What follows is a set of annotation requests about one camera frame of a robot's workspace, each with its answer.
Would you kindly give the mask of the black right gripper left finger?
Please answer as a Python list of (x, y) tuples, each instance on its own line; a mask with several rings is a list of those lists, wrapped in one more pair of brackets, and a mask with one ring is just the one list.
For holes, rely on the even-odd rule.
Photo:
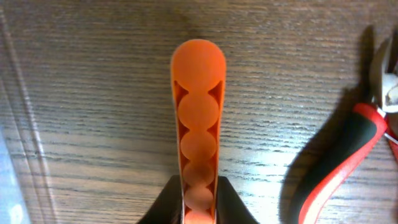
[(180, 176), (173, 175), (155, 202), (137, 224), (181, 224), (182, 188)]

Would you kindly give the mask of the orange screwdriver bit holder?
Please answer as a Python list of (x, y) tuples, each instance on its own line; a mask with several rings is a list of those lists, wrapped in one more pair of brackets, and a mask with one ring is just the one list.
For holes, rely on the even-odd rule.
[(226, 59), (209, 40), (179, 45), (170, 61), (182, 223), (216, 223)]

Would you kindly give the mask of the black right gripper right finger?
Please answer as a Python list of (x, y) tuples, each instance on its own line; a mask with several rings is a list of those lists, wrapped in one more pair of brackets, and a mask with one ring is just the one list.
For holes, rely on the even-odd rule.
[(227, 177), (218, 177), (217, 224), (258, 224)]

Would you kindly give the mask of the red black small cutters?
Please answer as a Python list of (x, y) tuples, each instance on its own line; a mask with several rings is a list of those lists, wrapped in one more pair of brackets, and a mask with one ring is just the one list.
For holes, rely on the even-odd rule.
[(397, 153), (397, 34), (377, 49), (369, 69), (371, 99), (354, 105), (331, 149), (304, 175), (290, 203), (290, 222), (315, 223), (335, 190), (385, 136)]

